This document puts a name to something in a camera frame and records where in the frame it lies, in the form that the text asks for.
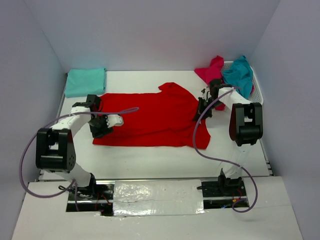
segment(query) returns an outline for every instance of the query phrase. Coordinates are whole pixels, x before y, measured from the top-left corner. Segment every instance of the red shirt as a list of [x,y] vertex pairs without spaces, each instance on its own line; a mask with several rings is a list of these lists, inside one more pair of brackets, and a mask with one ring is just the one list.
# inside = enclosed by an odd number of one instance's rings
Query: red shirt
[[[170,146],[193,147],[192,137],[198,101],[174,82],[159,86],[158,93],[106,93],[102,112],[119,112],[128,108],[139,110],[121,115],[124,124],[113,132],[95,138],[93,144],[106,146]],[[196,133],[196,146],[206,149],[210,141],[205,120]]]

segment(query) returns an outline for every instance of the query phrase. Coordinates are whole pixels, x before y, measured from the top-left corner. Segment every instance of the white table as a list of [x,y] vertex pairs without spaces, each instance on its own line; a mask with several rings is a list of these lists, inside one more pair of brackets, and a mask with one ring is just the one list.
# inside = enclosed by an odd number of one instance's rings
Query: white table
[[[225,208],[198,215],[105,217],[98,212],[66,212],[67,193],[46,199],[27,194],[12,240],[302,240],[282,178],[255,180],[259,198],[247,213]],[[244,184],[252,203],[253,185],[248,178]],[[68,183],[33,182],[29,189],[48,195],[59,185]]]
[[[196,98],[206,84],[193,71],[109,71],[107,93],[157,93],[158,86],[175,82]],[[86,97],[65,98],[61,115],[68,114],[76,102]],[[233,142],[229,137],[231,112],[213,111],[206,120],[211,135],[204,154],[230,159]],[[88,125],[82,127],[74,138],[76,161],[97,179],[150,179],[150,178],[200,178],[217,177],[221,165],[199,156],[191,147],[116,147],[92,144]],[[253,176],[269,176],[266,159],[260,141],[248,155],[247,170]],[[62,179],[54,173],[45,172],[40,180]]]
[[[176,82],[199,97],[205,83],[193,71],[115,71],[107,73],[108,93],[156,93],[158,86]],[[86,98],[65,98],[61,114],[68,114],[75,102]],[[209,156],[228,159],[230,112],[213,111],[206,120],[211,135]],[[76,161],[97,179],[201,178],[216,177],[218,162],[197,155],[191,147],[110,147],[92,144],[88,126],[74,138]],[[281,177],[269,176],[260,142],[254,145],[245,167],[255,177],[258,202],[248,213],[230,208],[210,209],[185,216],[104,217],[98,212],[66,212],[68,194],[55,198],[26,195],[13,240],[25,239],[121,239],[121,240],[302,240],[301,233]],[[66,181],[45,173],[29,189],[41,195],[53,194]],[[255,195],[253,184],[244,178],[249,204]]]

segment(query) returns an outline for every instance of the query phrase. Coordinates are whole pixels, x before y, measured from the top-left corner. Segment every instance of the white basket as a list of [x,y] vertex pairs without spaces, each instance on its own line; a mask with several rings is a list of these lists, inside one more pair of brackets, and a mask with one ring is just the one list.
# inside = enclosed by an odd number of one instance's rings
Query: white basket
[[[231,67],[232,63],[233,61],[225,61],[221,72],[223,73],[225,70],[228,70]],[[264,104],[264,98],[262,97],[261,89],[255,74],[255,71],[253,69],[252,69],[252,72],[253,72],[252,82],[253,82],[254,90],[250,94],[248,100],[253,103],[260,103],[262,105]]]

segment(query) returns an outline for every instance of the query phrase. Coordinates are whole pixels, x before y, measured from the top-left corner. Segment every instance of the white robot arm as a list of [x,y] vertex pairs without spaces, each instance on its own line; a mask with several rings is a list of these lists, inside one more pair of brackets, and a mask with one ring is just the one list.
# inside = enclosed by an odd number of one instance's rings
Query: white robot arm
[[[197,120],[210,103],[231,89],[232,86],[222,84],[221,79],[212,80],[209,86],[202,90],[202,97],[199,97],[197,113],[194,119]],[[222,103],[231,110],[229,135],[234,142],[228,160],[243,166],[253,145],[263,135],[262,106],[260,103],[253,103],[245,99],[237,91],[232,91],[230,94],[220,98],[212,108]],[[204,118],[208,117],[212,117],[210,110],[204,114]],[[221,174],[224,174],[226,178],[238,179],[242,176],[242,169],[235,165],[223,163],[222,169]]]
[[89,123],[92,136],[101,138],[113,131],[112,127],[122,126],[121,116],[96,115],[101,99],[88,95],[86,102],[77,102],[72,106],[70,116],[63,118],[50,128],[41,128],[36,138],[36,166],[50,173],[55,173],[65,180],[76,180],[79,189],[87,194],[94,192],[96,180],[92,173],[85,171],[76,163],[73,138],[83,125]]

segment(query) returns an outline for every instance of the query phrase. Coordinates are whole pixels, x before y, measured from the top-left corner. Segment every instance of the white wall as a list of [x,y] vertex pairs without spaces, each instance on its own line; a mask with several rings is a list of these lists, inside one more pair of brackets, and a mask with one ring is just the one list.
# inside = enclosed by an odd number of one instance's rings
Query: white wall
[[192,70],[251,56],[280,0],[25,0],[66,71]]
[[[23,0],[0,1],[0,239],[11,239],[25,195],[18,165],[23,148],[57,113],[64,71]],[[36,177],[35,146],[25,179]]]
[[320,236],[319,13],[319,0],[281,0],[251,59],[263,91],[263,142],[305,240]]

